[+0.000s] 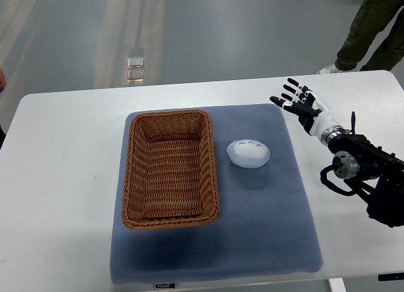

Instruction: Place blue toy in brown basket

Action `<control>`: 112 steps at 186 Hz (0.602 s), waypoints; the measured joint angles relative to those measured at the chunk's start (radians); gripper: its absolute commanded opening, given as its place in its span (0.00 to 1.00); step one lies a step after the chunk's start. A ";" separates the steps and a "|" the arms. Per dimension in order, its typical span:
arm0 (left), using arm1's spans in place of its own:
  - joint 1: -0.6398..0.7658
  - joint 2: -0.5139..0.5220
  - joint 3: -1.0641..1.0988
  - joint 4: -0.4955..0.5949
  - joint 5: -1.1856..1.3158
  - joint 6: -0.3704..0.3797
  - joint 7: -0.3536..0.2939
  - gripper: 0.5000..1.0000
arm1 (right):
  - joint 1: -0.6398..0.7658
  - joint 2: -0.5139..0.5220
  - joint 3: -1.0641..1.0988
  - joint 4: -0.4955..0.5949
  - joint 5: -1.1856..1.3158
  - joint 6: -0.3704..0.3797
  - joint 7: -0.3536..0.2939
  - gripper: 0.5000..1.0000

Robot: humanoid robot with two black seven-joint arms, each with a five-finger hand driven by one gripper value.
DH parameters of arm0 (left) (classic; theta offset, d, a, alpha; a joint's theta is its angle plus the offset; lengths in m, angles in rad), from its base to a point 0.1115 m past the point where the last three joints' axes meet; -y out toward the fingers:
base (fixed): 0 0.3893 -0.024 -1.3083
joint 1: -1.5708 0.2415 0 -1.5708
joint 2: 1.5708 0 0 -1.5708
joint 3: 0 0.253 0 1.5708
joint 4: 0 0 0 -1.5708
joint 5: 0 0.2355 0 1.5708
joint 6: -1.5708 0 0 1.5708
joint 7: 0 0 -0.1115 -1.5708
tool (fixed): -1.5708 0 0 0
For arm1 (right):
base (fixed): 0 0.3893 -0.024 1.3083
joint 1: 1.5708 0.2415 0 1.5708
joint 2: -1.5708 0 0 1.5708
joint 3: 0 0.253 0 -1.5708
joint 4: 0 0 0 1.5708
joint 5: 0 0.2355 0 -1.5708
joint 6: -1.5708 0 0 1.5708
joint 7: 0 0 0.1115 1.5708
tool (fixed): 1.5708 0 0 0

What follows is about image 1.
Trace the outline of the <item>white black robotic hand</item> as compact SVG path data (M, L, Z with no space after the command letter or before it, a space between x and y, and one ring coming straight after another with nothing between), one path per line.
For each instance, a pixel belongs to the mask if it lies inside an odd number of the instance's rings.
M334 119L327 103L316 92L298 81L288 78L281 97L271 96L270 101L285 111L298 116L298 121L310 136L327 144L331 134L342 134L344 128Z

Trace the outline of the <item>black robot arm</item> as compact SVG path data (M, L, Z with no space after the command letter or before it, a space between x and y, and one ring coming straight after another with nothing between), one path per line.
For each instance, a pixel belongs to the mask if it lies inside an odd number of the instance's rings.
M325 141L334 157L321 170L321 183L343 196L358 195L367 203L371 219L390 228L402 226L403 161L357 134L354 112L351 129L328 130Z

